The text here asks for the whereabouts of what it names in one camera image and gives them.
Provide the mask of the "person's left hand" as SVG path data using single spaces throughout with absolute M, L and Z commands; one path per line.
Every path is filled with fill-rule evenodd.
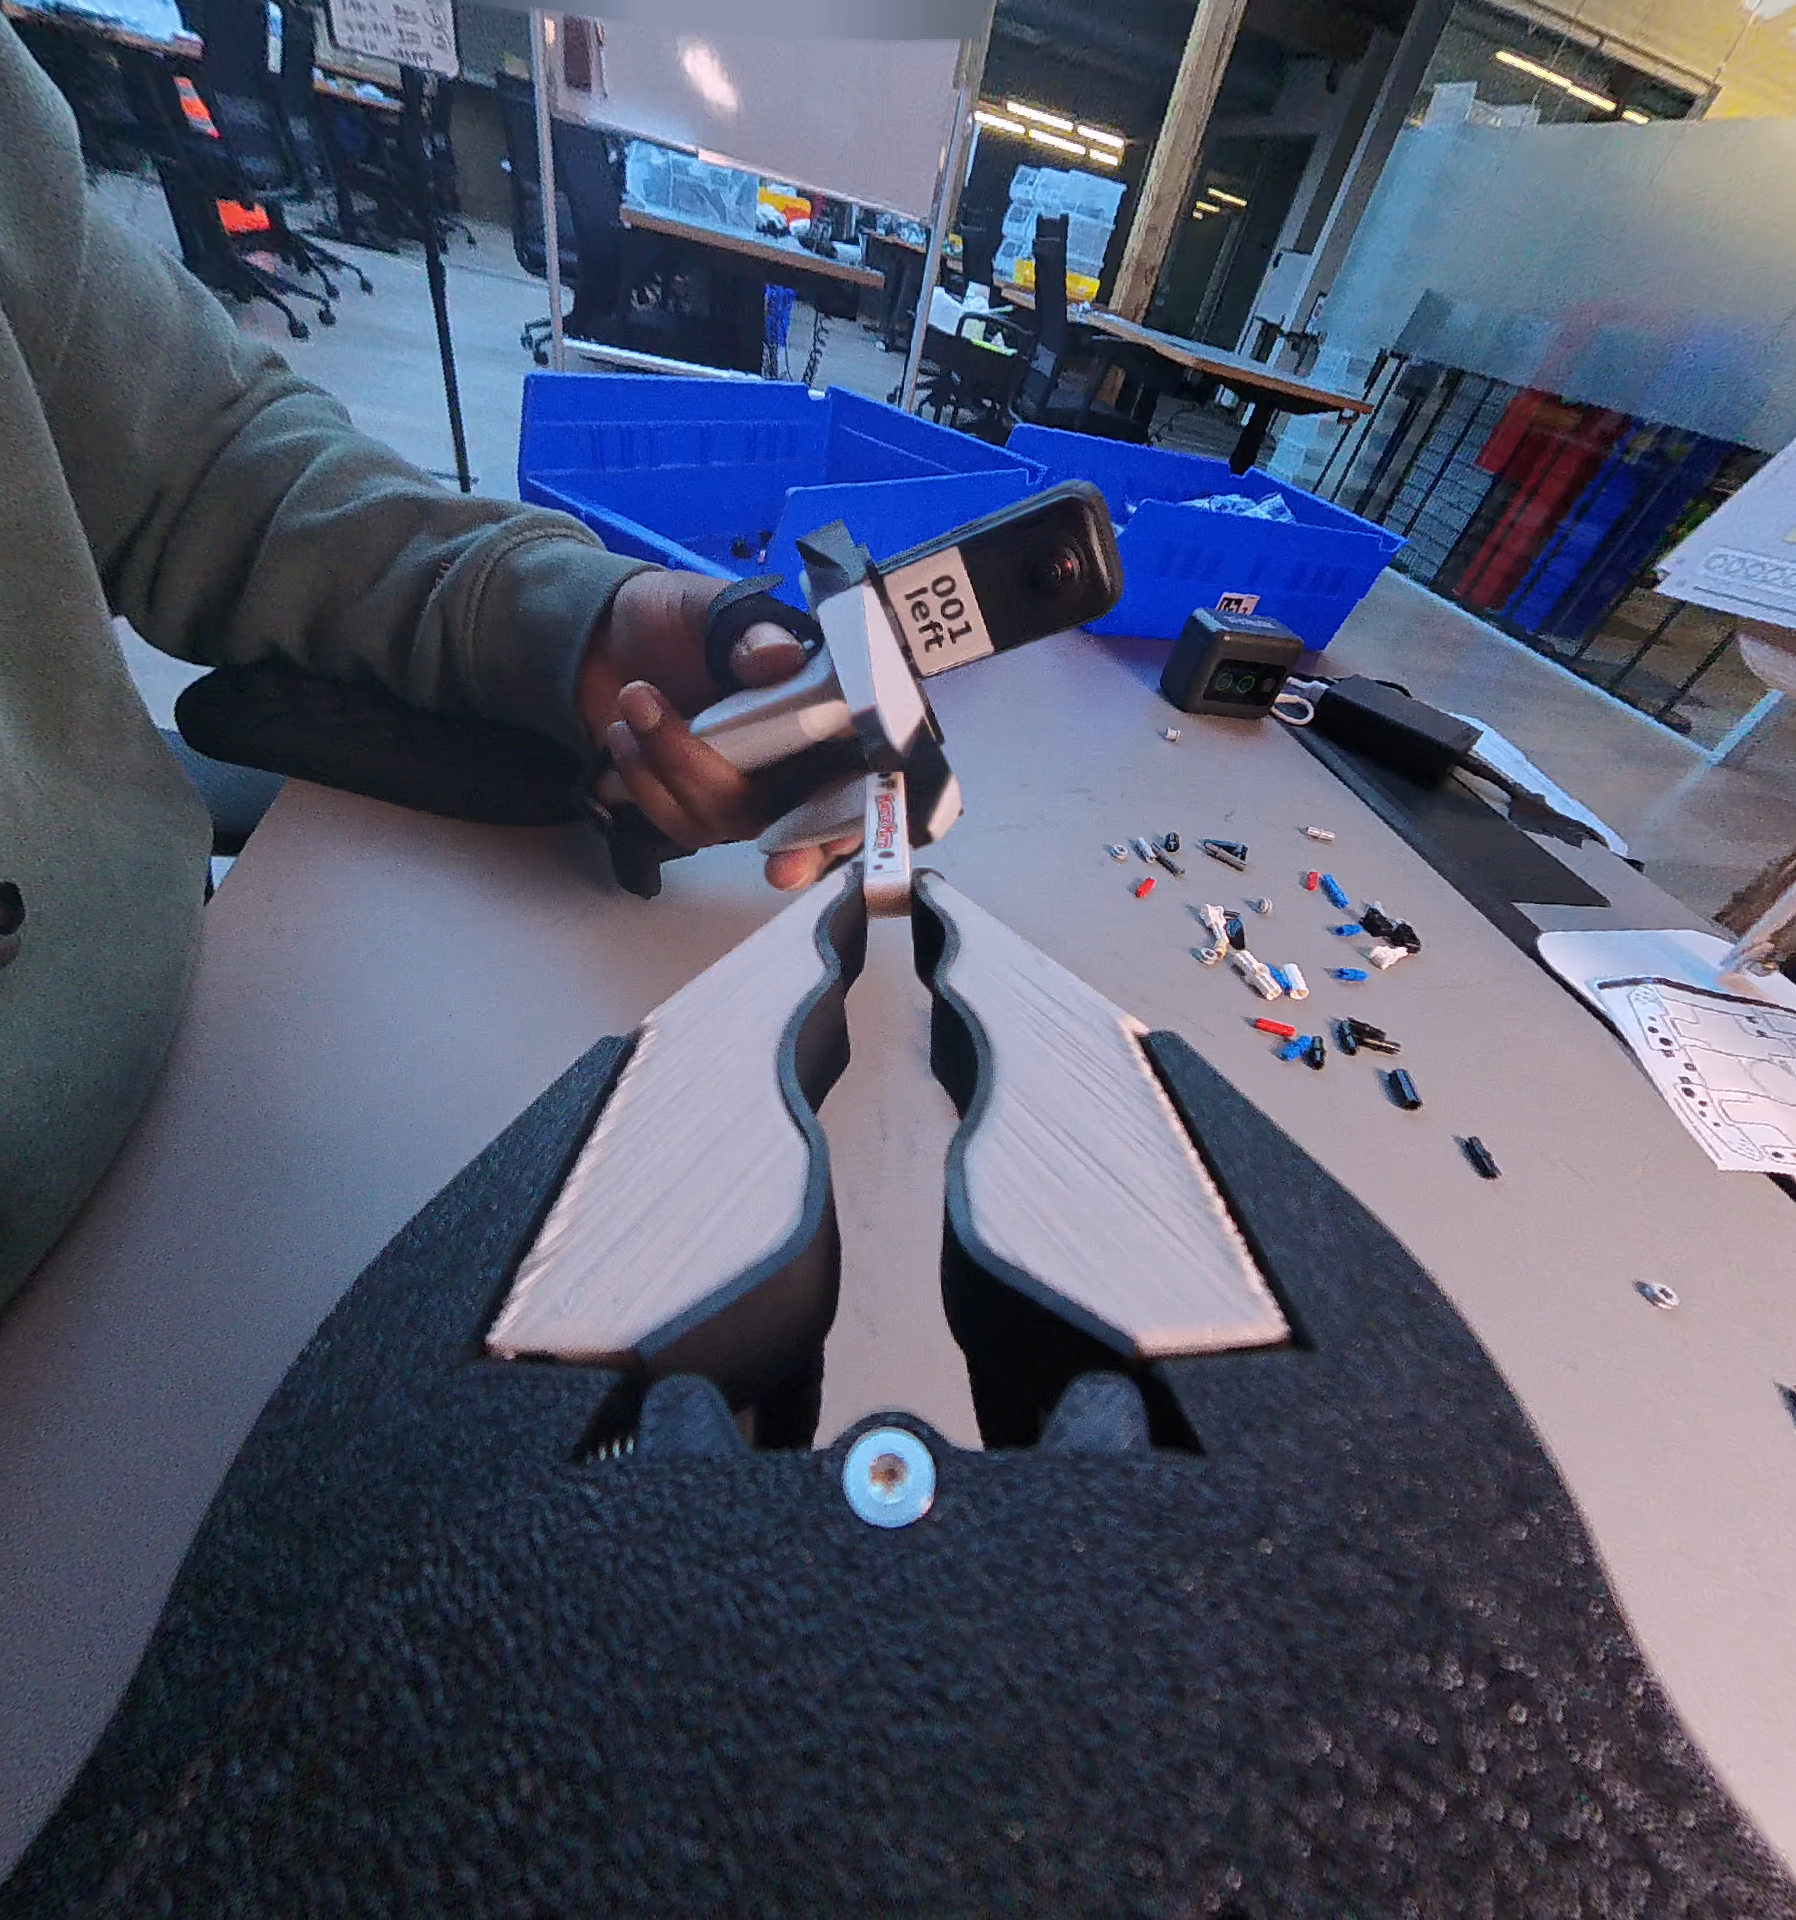
M 628 798 L 691 849 L 755 839 L 785 812 L 691 732 L 691 718 L 722 698 L 704 668 L 704 616 L 720 591 L 720 581 L 691 573 L 628 574 L 586 649 L 576 694 Z

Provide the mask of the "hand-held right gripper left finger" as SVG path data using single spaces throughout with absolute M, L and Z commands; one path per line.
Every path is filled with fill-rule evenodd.
M 857 879 L 646 1013 L 486 1347 L 817 1409 L 840 1233 L 817 1110 L 849 1062 Z

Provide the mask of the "Lego instruction booklet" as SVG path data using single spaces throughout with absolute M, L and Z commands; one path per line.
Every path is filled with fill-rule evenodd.
M 1796 628 L 1796 438 L 1679 542 L 1657 571 L 1670 598 Z

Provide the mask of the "black box device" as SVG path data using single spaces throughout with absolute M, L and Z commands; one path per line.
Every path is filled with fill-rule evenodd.
M 1267 718 L 1307 642 L 1270 616 L 1195 608 L 1162 668 L 1160 694 L 1179 712 Z

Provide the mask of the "white sign on pole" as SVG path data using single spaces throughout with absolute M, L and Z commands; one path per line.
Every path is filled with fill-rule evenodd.
M 454 334 L 440 245 L 437 169 L 432 156 L 432 79 L 454 82 L 459 76 L 454 7 L 453 3 L 327 3 L 327 7 L 331 16 L 331 39 L 339 50 L 400 70 L 400 138 L 407 148 L 407 169 L 414 178 L 417 213 L 426 251 L 437 355 L 454 438 L 454 477 L 462 492 L 472 492 L 475 477 L 468 464 L 468 436 L 459 408 Z

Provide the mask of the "white beam with red label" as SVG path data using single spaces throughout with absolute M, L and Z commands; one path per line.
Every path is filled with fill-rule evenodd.
M 906 773 L 862 782 L 862 906 L 870 918 L 911 912 L 911 805 Z

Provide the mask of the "wooden pillar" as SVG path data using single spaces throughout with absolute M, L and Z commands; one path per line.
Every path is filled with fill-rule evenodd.
M 1195 7 L 1125 254 L 1112 292 L 1104 295 L 1104 305 L 1133 323 L 1147 323 L 1246 16 L 1248 3 L 1198 3 Z

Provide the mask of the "person's green sweatshirt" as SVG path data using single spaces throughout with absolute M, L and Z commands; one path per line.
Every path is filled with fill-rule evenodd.
M 205 912 L 209 813 L 113 634 L 92 526 L 286 364 L 92 205 L 70 112 L 0 12 L 0 1309 L 165 1067 Z

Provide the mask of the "grey desk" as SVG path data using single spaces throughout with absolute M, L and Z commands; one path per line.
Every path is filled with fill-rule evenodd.
M 1117 985 L 1189 838 L 1406 841 L 1133 645 L 932 698 L 924 874 L 1147 1028 L 1290 1341 L 976 1406 L 857 900 L 817 1409 L 487 1352 L 646 1013 L 795 897 L 287 785 L 0 1318 L 0 1914 L 1796 1914 L 1796 1473 L 1568 1459 Z

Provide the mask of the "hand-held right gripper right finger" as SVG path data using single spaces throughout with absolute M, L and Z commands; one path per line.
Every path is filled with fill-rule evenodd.
M 1147 1028 L 935 874 L 917 879 L 917 970 L 961 1116 L 943 1297 L 976 1406 L 1052 1413 L 1089 1371 L 1285 1346 Z

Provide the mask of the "person's left forearm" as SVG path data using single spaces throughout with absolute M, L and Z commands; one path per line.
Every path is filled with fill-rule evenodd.
M 165 651 L 590 745 L 581 663 L 637 564 L 576 518 L 446 492 L 273 355 L 159 428 L 137 490 L 105 591 Z

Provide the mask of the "black power adapter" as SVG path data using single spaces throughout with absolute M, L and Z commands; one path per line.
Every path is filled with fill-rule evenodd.
M 1315 732 L 1435 788 L 1475 758 L 1484 728 L 1362 676 L 1315 696 Z

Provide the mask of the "wooden background desk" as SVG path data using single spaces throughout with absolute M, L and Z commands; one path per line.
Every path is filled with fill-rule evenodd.
M 836 316 L 857 313 L 884 277 L 853 263 L 818 257 L 789 239 L 707 225 L 670 213 L 621 205 L 627 310 L 653 323 L 666 349 L 685 363 L 758 374 L 767 356 L 767 287 L 812 295 Z
M 1221 387 L 1239 392 L 1248 400 L 1248 415 L 1239 427 L 1239 442 L 1230 454 L 1230 469 L 1246 476 L 1260 459 L 1270 424 L 1278 415 L 1335 415 L 1353 424 L 1375 411 L 1371 397 L 1355 397 L 1335 392 L 1298 374 L 1276 373 L 1266 363 L 1254 363 L 1212 345 L 1180 340 L 1167 331 L 1151 329 L 1136 322 L 1126 322 L 1107 309 L 1077 304 L 1070 309 L 1070 322 L 1083 325 L 1094 336 L 1094 379 L 1104 379 L 1112 364 L 1113 349 L 1133 349 L 1140 356 L 1144 373 L 1140 390 L 1158 392 L 1179 373 L 1212 374 Z

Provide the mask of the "scattered small building pieces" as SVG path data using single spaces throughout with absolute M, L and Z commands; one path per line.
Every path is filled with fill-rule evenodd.
M 1568 1459 L 1796 1473 L 1796 1199 L 1721 1170 L 1629 1048 L 1388 830 L 1221 823 L 1117 918 L 1183 1033 L 1433 1276 Z

